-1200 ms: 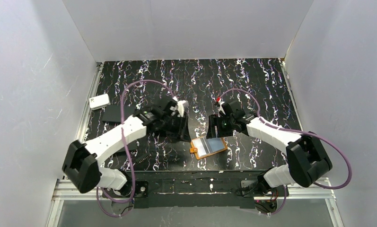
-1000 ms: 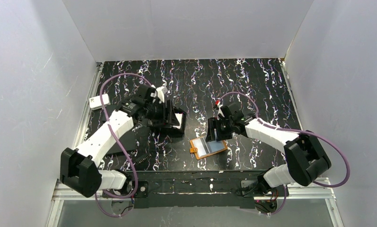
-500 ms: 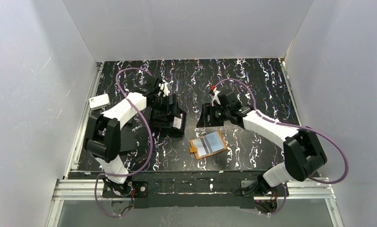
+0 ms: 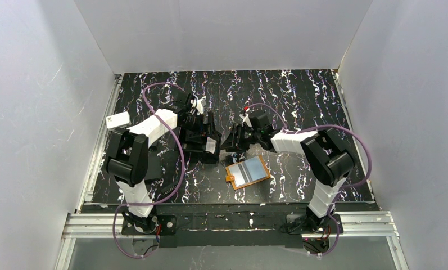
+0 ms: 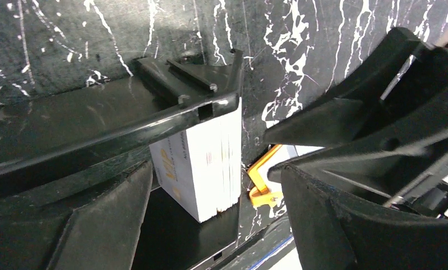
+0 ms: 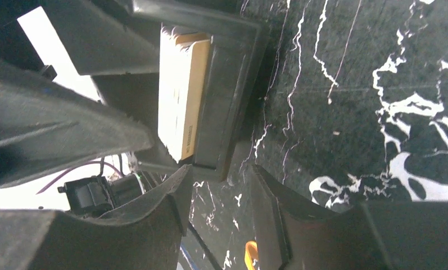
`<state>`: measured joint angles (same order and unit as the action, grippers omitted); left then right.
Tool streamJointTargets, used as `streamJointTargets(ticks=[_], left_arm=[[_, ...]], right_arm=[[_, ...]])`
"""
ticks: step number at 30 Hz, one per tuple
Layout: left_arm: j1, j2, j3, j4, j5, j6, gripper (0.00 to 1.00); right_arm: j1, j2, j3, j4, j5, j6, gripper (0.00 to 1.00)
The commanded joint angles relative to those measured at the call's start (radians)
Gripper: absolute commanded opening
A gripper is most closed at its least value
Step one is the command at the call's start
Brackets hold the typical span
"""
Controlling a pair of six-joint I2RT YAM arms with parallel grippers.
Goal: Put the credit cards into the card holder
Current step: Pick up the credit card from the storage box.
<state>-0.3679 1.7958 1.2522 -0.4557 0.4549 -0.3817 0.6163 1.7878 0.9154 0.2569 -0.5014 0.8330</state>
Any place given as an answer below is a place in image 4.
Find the orange leather card holder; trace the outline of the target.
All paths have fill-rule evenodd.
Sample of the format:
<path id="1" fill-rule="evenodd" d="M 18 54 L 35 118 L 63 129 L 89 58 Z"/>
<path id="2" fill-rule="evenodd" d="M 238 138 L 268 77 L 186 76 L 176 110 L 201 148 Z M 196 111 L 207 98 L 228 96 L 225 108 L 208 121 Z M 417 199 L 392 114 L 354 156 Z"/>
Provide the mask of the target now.
<path id="1" fill-rule="evenodd" d="M 225 181 L 234 190 L 254 185 L 271 177 L 269 169 L 261 155 L 227 166 Z"/>

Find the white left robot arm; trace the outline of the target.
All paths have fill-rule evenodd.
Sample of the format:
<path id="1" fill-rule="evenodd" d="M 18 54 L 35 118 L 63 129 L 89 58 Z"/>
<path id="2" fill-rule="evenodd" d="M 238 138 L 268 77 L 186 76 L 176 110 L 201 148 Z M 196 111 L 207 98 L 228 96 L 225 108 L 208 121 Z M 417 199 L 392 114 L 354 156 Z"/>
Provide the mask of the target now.
<path id="1" fill-rule="evenodd" d="M 103 165 L 121 188 L 132 216 L 147 218 L 151 213 L 152 200 L 144 182 L 148 153 L 151 145 L 169 130 L 179 128 L 177 145 L 184 154 L 196 154 L 210 162 L 218 160 L 222 135 L 215 126 L 213 112 L 204 112 L 204 104 L 204 99 L 181 93 L 143 122 L 111 131 Z"/>

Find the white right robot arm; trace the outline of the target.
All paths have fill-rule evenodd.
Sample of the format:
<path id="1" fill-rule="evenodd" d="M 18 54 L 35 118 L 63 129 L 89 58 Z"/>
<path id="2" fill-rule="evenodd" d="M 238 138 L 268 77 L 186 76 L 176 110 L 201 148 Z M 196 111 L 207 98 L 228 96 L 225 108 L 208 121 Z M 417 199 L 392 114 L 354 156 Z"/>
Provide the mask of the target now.
<path id="1" fill-rule="evenodd" d="M 332 212 L 334 200 L 356 164 L 340 132 L 351 133 L 331 124 L 290 131 L 274 128 L 266 114 L 246 115 L 241 123 L 231 127 L 221 148 L 227 152 L 246 152 L 251 145 L 259 144 L 270 152 L 304 155 L 317 179 L 306 216 L 320 222 Z"/>

